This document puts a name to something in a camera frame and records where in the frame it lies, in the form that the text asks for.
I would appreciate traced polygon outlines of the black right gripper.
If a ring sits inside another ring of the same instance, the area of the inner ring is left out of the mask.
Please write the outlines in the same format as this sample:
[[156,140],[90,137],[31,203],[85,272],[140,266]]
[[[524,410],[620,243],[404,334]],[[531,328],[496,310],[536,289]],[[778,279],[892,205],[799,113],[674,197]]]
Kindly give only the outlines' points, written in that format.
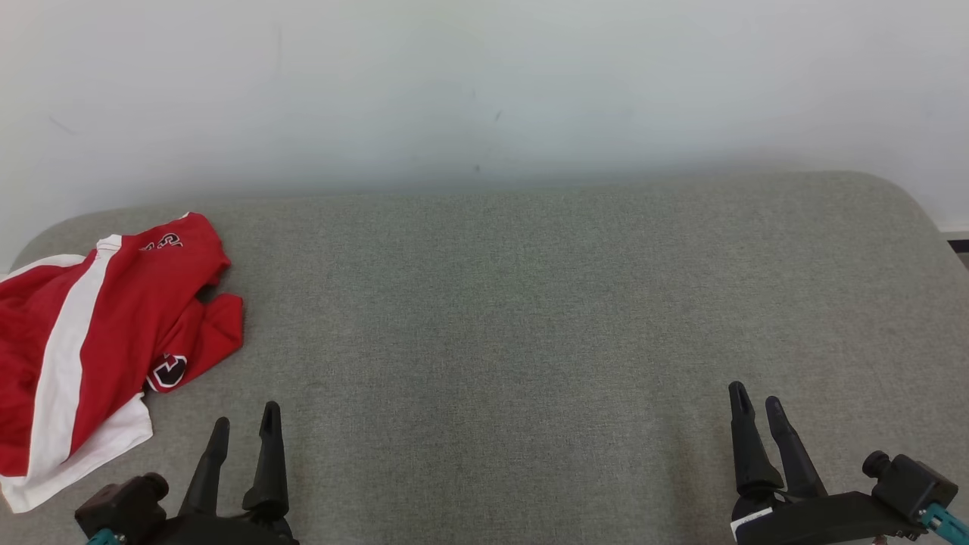
[[744,383],[731,382],[729,397],[734,475],[741,497],[731,512],[731,534],[737,544],[873,544],[882,537],[914,541],[921,536],[919,524],[868,494],[828,496],[781,401],[770,396],[765,401],[768,425],[780,452],[787,494],[798,500],[789,499],[779,491],[784,482],[766,456]]

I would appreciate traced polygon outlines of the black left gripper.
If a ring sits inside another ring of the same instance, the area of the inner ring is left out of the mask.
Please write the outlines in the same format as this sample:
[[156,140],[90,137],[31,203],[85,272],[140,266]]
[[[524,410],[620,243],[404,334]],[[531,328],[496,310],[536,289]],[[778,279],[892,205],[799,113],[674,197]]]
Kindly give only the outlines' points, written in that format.
[[180,515],[166,520],[146,538],[145,544],[298,544],[287,521],[288,479],[282,437],[281,410],[276,401],[264,404],[260,421],[260,452],[253,484],[246,491],[242,509],[252,517],[216,515],[220,473],[227,458],[231,422],[215,421],[198,459],[180,506]]

